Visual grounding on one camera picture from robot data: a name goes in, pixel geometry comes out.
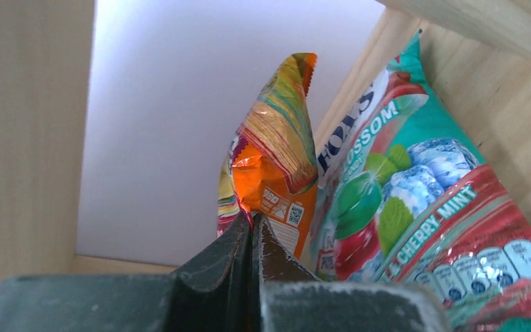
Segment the right candy bag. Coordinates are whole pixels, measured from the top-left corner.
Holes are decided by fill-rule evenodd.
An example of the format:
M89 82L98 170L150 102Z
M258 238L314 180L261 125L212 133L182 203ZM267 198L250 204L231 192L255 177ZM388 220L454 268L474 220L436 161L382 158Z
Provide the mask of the right candy bag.
M317 157L310 254L333 282L415 282L456 331L531 331L531 225L429 86L415 35Z

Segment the orange snack packet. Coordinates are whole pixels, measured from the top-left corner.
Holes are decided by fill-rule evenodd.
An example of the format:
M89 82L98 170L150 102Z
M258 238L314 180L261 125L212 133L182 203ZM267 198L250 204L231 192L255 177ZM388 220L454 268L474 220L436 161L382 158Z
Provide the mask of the orange snack packet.
M282 61L236 130L218 185L218 235L239 213L263 214L284 248L301 257L319 178L306 104L316 61L314 53Z

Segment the wooden shelf unit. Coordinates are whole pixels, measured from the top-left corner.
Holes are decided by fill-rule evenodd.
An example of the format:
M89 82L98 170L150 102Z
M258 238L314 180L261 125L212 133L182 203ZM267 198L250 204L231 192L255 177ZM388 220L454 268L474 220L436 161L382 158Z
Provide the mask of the wooden shelf unit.
M422 29L430 84L531 221L531 1L0 1L0 283L168 273L279 62L321 145Z

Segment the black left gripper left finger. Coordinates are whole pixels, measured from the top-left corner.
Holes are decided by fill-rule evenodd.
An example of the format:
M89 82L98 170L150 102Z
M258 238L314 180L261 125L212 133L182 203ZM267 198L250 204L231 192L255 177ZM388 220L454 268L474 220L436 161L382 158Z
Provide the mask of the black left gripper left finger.
M167 274L12 277L0 284L0 331L240 331L250 244L240 214Z

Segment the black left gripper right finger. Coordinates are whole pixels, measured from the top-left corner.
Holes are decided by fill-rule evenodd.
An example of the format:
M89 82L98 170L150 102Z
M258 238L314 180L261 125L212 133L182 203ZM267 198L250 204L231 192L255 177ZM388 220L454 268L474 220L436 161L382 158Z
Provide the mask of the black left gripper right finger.
M415 284L323 282L253 216L254 331L450 331L442 304Z

